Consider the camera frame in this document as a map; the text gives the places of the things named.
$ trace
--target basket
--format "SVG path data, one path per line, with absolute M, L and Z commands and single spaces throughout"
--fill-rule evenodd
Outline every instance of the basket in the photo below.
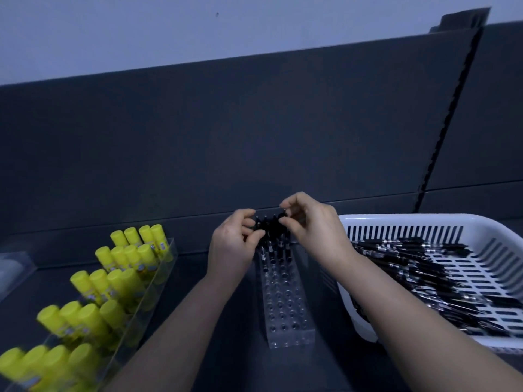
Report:
M 375 214 L 341 215 L 350 240 L 422 237 L 430 243 L 464 243 L 472 253 L 467 258 L 429 255 L 461 282 L 470 294 L 514 297 L 523 301 L 523 238 L 504 225 L 472 214 Z M 357 333 L 367 341 L 378 336 L 356 310 L 347 290 L 339 283 L 345 308 Z M 496 352 L 523 354 L 523 310 L 478 305 L 481 317 L 498 323 L 512 336 L 472 335 L 481 345 Z

